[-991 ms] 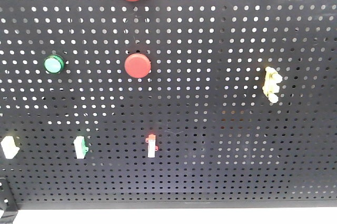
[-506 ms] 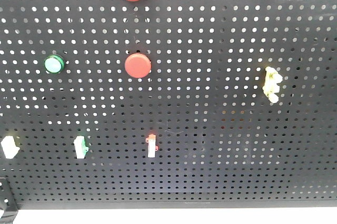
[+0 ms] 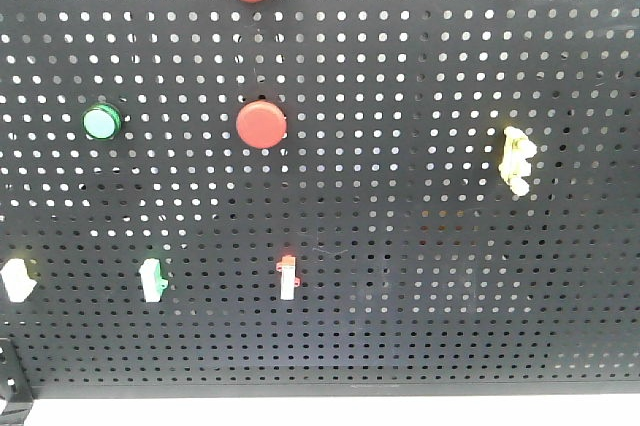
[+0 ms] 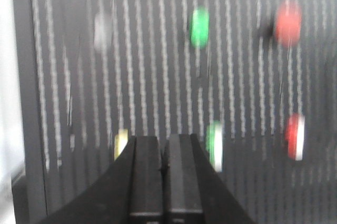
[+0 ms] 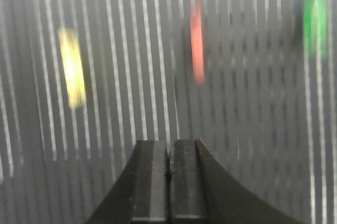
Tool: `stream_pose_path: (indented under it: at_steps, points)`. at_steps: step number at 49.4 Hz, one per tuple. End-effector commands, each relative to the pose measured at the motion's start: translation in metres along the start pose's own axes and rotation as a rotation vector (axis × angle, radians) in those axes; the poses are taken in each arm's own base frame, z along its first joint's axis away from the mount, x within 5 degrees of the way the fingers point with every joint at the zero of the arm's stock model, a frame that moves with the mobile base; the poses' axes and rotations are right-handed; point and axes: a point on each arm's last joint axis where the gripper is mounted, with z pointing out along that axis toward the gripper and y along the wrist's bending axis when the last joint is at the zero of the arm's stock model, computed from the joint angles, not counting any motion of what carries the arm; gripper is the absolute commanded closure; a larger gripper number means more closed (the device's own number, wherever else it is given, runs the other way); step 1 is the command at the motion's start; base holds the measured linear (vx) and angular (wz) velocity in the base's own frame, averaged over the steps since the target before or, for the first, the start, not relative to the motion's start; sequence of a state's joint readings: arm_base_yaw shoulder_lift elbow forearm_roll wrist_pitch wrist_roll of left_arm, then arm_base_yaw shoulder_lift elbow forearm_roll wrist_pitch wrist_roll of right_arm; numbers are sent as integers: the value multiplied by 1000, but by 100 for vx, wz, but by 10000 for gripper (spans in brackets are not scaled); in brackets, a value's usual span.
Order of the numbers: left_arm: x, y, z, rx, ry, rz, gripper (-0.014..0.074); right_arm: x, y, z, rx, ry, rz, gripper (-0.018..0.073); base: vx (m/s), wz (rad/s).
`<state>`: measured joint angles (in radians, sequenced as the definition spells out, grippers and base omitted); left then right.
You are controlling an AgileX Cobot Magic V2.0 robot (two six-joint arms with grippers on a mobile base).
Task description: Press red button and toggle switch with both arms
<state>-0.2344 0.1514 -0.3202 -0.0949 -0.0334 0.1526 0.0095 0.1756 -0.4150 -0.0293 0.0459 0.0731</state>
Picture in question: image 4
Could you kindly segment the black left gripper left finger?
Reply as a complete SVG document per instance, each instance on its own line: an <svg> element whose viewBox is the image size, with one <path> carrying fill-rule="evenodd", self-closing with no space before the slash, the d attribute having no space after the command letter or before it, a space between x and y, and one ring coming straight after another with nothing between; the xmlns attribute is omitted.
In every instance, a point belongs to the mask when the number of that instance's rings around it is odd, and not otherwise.
<svg viewBox="0 0 337 224"><path fill-rule="evenodd" d="M41 223L162 223L162 174L155 136L132 136L82 194Z"/></svg>

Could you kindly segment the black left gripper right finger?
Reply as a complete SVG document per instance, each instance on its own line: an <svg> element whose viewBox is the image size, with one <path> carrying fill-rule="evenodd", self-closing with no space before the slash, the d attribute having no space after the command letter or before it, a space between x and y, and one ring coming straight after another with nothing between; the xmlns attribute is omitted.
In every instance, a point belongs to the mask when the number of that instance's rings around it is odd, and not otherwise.
<svg viewBox="0 0 337 224"><path fill-rule="evenodd" d="M163 155L164 223L253 223L195 134L171 135Z"/></svg>

